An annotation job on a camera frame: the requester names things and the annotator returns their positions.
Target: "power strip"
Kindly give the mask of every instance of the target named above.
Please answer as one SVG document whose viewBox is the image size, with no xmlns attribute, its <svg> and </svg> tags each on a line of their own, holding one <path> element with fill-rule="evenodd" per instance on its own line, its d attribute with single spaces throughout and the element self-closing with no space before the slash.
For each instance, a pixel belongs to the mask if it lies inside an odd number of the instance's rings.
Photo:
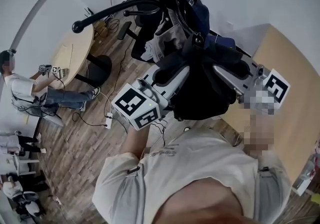
<svg viewBox="0 0 320 224">
<path fill-rule="evenodd" d="M 108 113 L 106 114 L 106 125 L 105 125 L 105 128 L 106 129 L 111 129 L 111 126 L 112 126 L 112 120 L 114 118 L 114 115 L 112 113 Z"/>
</svg>

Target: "chair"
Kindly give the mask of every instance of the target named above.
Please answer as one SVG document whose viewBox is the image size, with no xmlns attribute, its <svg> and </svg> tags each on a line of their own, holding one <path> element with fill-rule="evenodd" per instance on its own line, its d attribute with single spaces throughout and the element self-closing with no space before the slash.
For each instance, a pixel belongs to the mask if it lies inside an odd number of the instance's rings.
<svg viewBox="0 0 320 224">
<path fill-rule="evenodd" d="M 150 4 L 141 4 L 137 5 L 137 8 L 138 11 L 153 11 L 157 7 Z M 135 39 L 134 47 L 131 52 L 131 56 L 134 59 L 144 61 L 141 59 L 141 55 L 146 51 L 144 48 L 145 44 L 147 41 L 153 39 L 154 33 L 156 32 L 162 19 L 162 15 L 162 11 L 158 11 L 153 15 L 137 16 L 135 23 L 137 26 L 141 27 L 138 35 L 134 34 L 134 32 L 130 30 L 132 22 L 126 22 L 120 29 L 117 36 L 118 40 L 123 40 L 126 35 L 129 35 Z M 144 62 L 154 63 L 152 59 Z"/>
</svg>

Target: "rectangular wooden desk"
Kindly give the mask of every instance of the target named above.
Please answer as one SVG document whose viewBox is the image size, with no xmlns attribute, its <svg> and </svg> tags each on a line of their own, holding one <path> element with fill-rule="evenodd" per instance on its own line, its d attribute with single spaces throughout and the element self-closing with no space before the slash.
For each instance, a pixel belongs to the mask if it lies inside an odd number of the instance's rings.
<svg viewBox="0 0 320 224">
<path fill-rule="evenodd" d="M 277 70 L 291 85 L 274 117 L 274 148 L 293 183 L 320 134 L 320 77 L 303 54 L 271 25 L 253 59 Z M 235 102 L 221 117 L 240 133 L 250 113 Z"/>
</svg>

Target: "person wearing black cap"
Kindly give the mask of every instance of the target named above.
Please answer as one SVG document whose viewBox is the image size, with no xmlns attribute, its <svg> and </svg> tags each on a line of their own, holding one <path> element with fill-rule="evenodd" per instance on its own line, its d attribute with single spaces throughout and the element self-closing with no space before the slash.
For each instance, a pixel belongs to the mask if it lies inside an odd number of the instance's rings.
<svg viewBox="0 0 320 224">
<path fill-rule="evenodd" d="M 64 107 L 79 109 L 84 112 L 86 102 L 94 99 L 100 93 L 100 88 L 86 92 L 55 90 L 48 87 L 53 81 L 57 80 L 54 75 L 50 75 L 41 82 L 36 81 L 41 72 L 37 72 L 30 78 L 13 73 L 15 68 L 13 55 L 15 52 L 15 50 L 6 50 L 0 53 L 0 73 L 16 99 L 30 103 L 38 101 L 39 105 L 44 107 L 61 104 Z"/>
</svg>

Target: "wooden floor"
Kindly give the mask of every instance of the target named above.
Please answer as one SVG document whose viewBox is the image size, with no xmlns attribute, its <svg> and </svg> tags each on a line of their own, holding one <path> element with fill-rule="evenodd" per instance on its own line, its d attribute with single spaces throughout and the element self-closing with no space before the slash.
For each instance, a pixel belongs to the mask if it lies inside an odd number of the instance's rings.
<svg viewBox="0 0 320 224">
<path fill-rule="evenodd" d="M 119 27 L 127 20 L 132 21 L 131 29 L 134 30 L 135 23 L 132 17 L 122 18 Z M 96 38 L 92 46 L 91 54 L 94 56 L 105 54 L 112 60 L 111 75 L 101 87 L 101 91 L 107 96 L 114 89 L 120 62 L 131 41 L 132 39 L 129 36 L 126 36 L 123 41 L 118 41 L 115 33 L 109 34 L 106 38 Z M 110 99 L 117 94 L 117 91 L 125 83 L 131 83 L 137 77 L 142 76 L 151 66 L 131 58 L 133 44 L 134 41 L 126 53 L 116 90 Z M 86 70 L 87 66 L 84 65 L 80 74 L 87 75 Z M 66 89 L 85 91 L 89 90 L 90 86 L 74 79 L 67 85 Z M 83 119 L 90 124 L 104 124 L 106 119 L 103 111 L 106 101 L 104 95 L 100 94 L 87 105 L 86 112 L 82 114 Z M 109 109 L 110 104 L 107 103 L 106 113 Z M 46 216 L 41 221 L 42 223 L 104 223 L 93 206 L 91 198 L 105 158 L 117 153 L 126 137 L 126 132 L 117 121 L 113 121 L 111 130 L 104 127 L 91 127 L 81 120 L 73 122 L 73 113 L 74 110 L 71 109 L 59 109 L 58 115 L 65 123 L 64 128 L 58 128 L 43 120 L 39 126 L 39 132 L 43 135 L 42 147 L 48 150 L 47 154 L 40 156 L 40 166 L 48 178 L 54 196 L 57 196 L 63 204 L 63 207 L 60 208 L 51 197 L 48 197 L 48 193 L 40 193 L 40 200 L 47 211 Z M 128 129 L 128 124 L 119 116 L 115 115 L 115 118 Z M 162 121 L 162 124 L 166 126 L 164 137 L 167 142 L 181 134 L 185 126 L 212 128 L 233 143 L 238 137 L 234 130 L 222 120 L 177 122 L 172 114 L 169 114 L 165 120 L 168 123 Z M 152 126 L 150 131 L 148 146 L 154 148 L 162 146 L 162 136 L 158 128 Z M 287 214 L 284 220 L 289 218 L 290 215 Z"/>
</svg>

